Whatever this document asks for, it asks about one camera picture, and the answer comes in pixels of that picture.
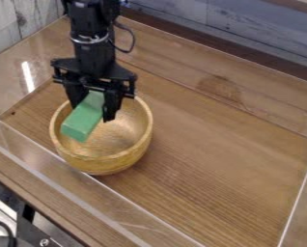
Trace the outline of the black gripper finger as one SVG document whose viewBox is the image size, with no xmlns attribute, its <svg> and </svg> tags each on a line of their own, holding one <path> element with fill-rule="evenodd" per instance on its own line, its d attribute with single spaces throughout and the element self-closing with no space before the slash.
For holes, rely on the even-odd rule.
<svg viewBox="0 0 307 247">
<path fill-rule="evenodd" d="M 107 90 L 104 93 L 103 109 L 103 121 L 107 123 L 113 121 L 116 113 L 121 107 L 123 96 L 116 90 Z"/>
<path fill-rule="evenodd" d="M 71 106 L 76 108 L 87 97 L 89 90 L 81 84 L 65 84 L 64 89 Z"/>
</svg>

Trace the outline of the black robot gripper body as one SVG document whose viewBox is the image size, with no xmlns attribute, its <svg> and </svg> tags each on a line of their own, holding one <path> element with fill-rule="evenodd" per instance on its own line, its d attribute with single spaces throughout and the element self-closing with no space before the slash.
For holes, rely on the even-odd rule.
<svg viewBox="0 0 307 247">
<path fill-rule="evenodd" d="M 83 43 L 73 41 L 75 56 L 51 61 L 53 80 L 65 84 L 81 84 L 88 90 L 104 93 L 116 90 L 123 97 L 135 96 L 136 75 L 116 62 L 113 40 Z"/>
</svg>

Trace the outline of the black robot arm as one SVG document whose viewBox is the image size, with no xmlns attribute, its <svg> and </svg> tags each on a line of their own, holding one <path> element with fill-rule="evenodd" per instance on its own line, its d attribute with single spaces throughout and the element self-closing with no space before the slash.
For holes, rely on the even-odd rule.
<svg viewBox="0 0 307 247">
<path fill-rule="evenodd" d="M 123 99 L 135 97 L 136 74 L 123 68 L 116 52 L 135 49 L 135 33 L 117 21 L 120 0 L 60 0 L 69 19 L 73 56 L 55 58 L 53 80 L 61 84 L 72 108 L 89 95 L 103 93 L 103 120 L 113 121 Z"/>
</svg>

